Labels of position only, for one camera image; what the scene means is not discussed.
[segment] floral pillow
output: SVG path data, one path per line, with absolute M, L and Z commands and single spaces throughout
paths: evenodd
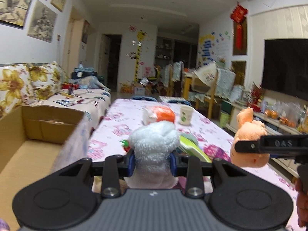
M 30 79 L 37 100 L 47 100 L 61 90 L 61 67 L 56 63 L 31 66 Z
M 27 64 L 0 67 L 0 118 L 35 101 Z

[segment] paper cup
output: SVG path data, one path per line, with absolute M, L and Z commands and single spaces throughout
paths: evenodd
M 193 107 L 188 105 L 182 105 L 180 107 L 180 124 L 182 125 L 190 125 L 190 121 L 193 115 Z

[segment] tv screen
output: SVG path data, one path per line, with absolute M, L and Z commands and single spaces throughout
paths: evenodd
M 265 40 L 262 87 L 308 101 L 308 39 Z

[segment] human hand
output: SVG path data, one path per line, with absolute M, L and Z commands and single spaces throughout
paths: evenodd
M 303 191 L 303 185 L 300 179 L 295 183 L 295 190 L 298 192 L 296 206 L 298 215 L 298 225 L 304 227 L 308 224 L 308 195 Z

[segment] plush toy ear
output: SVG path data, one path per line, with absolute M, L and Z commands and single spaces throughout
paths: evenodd
M 253 118 L 254 110 L 252 108 L 243 109 L 236 117 L 236 120 L 238 121 L 238 128 L 240 129 L 245 122 L 252 122 Z

